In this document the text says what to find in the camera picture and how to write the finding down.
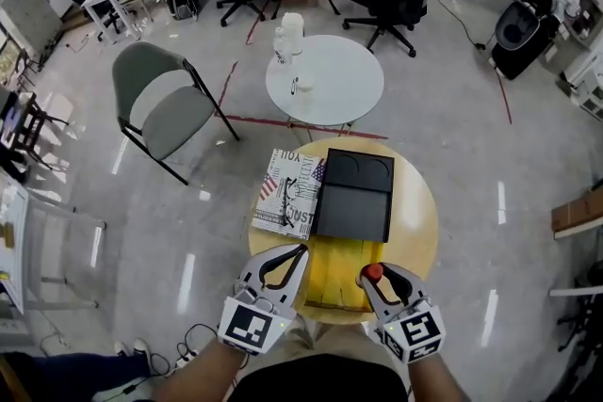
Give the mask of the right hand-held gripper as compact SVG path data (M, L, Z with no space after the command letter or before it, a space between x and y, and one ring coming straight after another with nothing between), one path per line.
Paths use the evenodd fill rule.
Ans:
M426 296L423 280L398 265L382 263L383 274L404 307L391 314L391 304L378 284L361 277L360 284L378 320L381 342L402 363L417 362L436 354L444 343L446 330L439 308Z

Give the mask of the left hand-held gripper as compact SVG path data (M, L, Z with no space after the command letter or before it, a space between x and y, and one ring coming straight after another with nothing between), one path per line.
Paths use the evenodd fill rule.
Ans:
M266 285L266 275L290 259L281 282ZM224 302L218 330L220 342L248 354L266 354L297 315L293 302L308 262L309 251L303 243L280 245L255 254L239 275L234 295Z

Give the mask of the yellow wooden tray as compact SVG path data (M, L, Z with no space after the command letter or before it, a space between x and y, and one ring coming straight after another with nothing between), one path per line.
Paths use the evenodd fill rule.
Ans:
M388 242L395 159L331 148L312 228L305 304L368 313L362 269L379 263Z

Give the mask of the person's left forearm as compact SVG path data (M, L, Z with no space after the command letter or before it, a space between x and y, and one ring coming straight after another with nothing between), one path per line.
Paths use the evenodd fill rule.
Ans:
M222 402L245 357L245 352L214 339L155 390L154 401Z

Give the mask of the person's right forearm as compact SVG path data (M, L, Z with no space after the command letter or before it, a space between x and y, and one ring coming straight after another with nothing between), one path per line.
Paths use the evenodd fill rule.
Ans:
M415 402L470 402L439 354L410 363L408 372Z

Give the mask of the long cardboard box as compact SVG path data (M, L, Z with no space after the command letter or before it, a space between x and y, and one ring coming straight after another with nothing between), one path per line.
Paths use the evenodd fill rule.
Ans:
M603 227L603 186L551 210L555 239Z

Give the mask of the printed newspaper-pattern book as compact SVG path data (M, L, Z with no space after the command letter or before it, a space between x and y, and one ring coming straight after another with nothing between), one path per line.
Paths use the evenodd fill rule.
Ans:
M260 187L252 226L270 233L308 240L325 169L325 158L274 149ZM296 178L299 186L299 196L294 201L296 212L293 228L281 224L282 192L287 177Z

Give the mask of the black eyeglasses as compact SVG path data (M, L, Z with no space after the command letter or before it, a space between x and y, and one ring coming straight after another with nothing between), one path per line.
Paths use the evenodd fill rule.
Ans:
M283 227L293 228L294 224L294 216L296 212L296 208L294 205L294 201L299 196L299 186L298 180L296 178L285 179L285 184L283 188L283 207L282 207L282 216L281 216L281 224Z

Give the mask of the person's beige trousers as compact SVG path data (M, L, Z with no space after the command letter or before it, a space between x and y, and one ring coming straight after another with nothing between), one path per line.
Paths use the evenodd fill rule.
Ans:
M367 336L362 324L332 325L317 322L312 325L300 316L294 319L273 350L281 351L291 360L313 355L335 355L368 361L383 354L383 348Z

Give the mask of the round wooden table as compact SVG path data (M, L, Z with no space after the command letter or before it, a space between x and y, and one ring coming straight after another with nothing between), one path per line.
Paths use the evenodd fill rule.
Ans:
M331 137L305 144L299 153L324 157L329 149L389 156L395 159L389 239L386 243L361 242L313 235L307 241L316 276L305 272L295 301L299 314L325 324L352 325L374 315L353 311L365 302L355 282L362 266L378 261L400 265L425 280L438 246L438 215L432 193L416 168L383 144L360 137Z

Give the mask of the person's black shirt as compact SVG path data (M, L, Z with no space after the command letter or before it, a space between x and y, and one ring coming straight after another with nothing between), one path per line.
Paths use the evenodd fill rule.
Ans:
M408 402L408 395L394 369L321 354L250 373L228 402Z

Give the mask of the white power strip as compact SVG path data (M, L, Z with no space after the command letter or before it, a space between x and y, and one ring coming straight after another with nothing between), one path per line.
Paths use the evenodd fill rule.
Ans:
M194 360L197 355L197 350L190 350L184 343L178 343L176 346L179 358L176 360L176 368L181 369L185 367L189 362Z

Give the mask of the small white cup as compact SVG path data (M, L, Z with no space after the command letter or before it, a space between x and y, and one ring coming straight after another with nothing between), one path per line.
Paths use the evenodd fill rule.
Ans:
M290 92L292 95L295 95L298 92L309 92L313 87L313 77L310 74L301 74L293 78Z

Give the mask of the grey padded chair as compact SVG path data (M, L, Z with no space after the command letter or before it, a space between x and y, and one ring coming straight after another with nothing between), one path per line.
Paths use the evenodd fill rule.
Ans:
M191 84L168 94L150 111L140 128L135 126L131 116L139 96L161 75L178 71L185 72ZM221 118L236 141L240 140L202 77L183 56L150 42L137 41L114 60L112 81L120 131L183 185L188 181L165 160L190 141L213 115Z

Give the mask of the black swivel chair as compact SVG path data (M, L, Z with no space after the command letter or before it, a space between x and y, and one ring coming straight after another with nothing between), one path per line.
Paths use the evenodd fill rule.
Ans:
M112 26L117 34L120 34L119 22L120 17L112 4L106 0L94 7L94 11L103 21L105 27Z
M603 284L603 261L593 264L581 279L574 280L575 288L585 288ZM588 324L599 309L603 310L603 294L580 296L577 299L577 311L557 320L557 325L569 324L570 334L567 340L558 347L559 352L565 351L571 342L587 330Z

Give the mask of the round white table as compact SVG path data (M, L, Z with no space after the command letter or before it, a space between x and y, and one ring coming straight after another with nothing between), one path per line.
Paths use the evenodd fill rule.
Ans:
M292 95L292 80L301 74L310 74L314 87ZM280 67L276 58L269 62L266 88L288 125L333 127L339 135L347 135L381 100L384 74L378 59L360 43L336 35L313 35L303 38L302 52L292 57L289 67Z

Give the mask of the clear plastic bottle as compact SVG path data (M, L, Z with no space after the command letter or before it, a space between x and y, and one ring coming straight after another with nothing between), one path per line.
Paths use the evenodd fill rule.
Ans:
M280 67L289 67L292 63L291 43L283 27L275 28L273 50Z

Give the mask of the white plastic jug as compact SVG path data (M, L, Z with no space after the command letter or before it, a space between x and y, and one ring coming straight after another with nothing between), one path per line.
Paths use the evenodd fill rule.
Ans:
M304 37L304 19L298 12L286 12L281 21L281 27L289 40L291 54L297 56L302 52Z

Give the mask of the white side table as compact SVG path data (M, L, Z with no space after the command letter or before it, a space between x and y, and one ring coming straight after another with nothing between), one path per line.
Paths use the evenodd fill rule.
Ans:
M0 170L0 286L20 314L28 310L66 311L96 309L92 299L45 301L29 297L29 266L33 252L27 239L27 221L35 211L70 222L88 224L103 232L106 222L67 205L37 194Z

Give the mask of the black backpack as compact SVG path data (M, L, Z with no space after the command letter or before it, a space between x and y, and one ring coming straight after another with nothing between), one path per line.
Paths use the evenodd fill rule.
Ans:
M167 0L171 16L175 20L188 18L197 19L200 10L200 0Z

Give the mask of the small white cabinet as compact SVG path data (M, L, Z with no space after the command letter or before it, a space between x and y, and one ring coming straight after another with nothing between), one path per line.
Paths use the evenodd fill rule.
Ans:
M564 72L571 102L603 122L603 52L592 51Z

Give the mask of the dark wooden chair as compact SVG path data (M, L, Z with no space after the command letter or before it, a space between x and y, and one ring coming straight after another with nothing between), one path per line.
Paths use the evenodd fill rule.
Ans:
M36 151L41 129L48 121L70 125L44 111L34 92L20 92L0 84L0 146L11 153L25 153L39 165L53 170Z

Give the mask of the grey metal locker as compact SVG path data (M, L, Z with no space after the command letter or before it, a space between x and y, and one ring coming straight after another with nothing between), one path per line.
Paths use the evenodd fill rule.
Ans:
M3 0L0 23L30 53L40 53L60 32L62 21L49 0Z

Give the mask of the grey wooden wall cabinet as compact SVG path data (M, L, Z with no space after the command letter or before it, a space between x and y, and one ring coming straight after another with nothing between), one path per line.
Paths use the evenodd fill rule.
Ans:
M603 31L603 8L597 0L580 0L579 16L565 18L541 56L543 66L571 79L591 55L595 39Z

